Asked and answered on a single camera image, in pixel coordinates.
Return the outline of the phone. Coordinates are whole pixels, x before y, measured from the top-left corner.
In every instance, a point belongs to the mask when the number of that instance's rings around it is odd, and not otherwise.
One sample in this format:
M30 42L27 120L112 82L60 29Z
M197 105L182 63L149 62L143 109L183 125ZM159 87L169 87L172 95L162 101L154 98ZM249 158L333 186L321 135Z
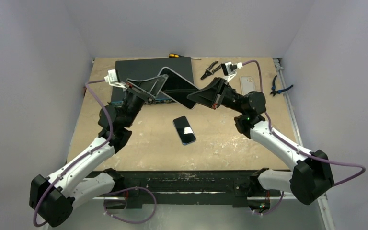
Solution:
M193 109L195 107L196 103L189 100L187 96L198 91L198 87L169 67L163 67L160 70L159 75L168 76L168 79L161 89L163 94L175 102L180 103L187 109Z
M246 95L250 92L256 91L255 82L252 76L241 76L240 85L242 95Z

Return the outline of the blue smartphone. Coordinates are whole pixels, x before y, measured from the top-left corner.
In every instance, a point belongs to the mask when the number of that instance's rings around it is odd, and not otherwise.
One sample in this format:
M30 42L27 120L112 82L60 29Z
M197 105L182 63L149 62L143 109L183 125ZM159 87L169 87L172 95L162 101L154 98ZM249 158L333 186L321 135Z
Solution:
M174 119L173 125L183 145L188 145L196 141L196 136L186 116L181 116Z

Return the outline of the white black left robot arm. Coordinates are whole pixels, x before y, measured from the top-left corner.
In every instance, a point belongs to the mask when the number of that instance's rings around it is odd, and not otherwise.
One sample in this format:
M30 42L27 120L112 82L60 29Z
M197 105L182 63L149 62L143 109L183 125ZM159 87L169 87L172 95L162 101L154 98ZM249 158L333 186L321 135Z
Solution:
M168 80L162 74L146 80L122 82L110 71L104 82L125 90L121 106L101 104L98 124L101 131L76 158L48 176L37 175L31 182L29 205L34 210L33 225L61 225L72 211L100 195L128 198L141 186L125 185L124 177L114 169L98 176L87 176L105 160L116 155L129 141L135 118L146 102L153 101Z

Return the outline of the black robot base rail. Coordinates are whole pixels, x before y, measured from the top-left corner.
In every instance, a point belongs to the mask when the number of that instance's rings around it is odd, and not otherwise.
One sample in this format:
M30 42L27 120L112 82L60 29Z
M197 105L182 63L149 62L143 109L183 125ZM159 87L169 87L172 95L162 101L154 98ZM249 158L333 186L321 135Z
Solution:
M115 185L101 197L117 197L126 208L161 205L229 205L258 207L257 201L278 198L279 190L264 190L258 170L116 171L106 169Z

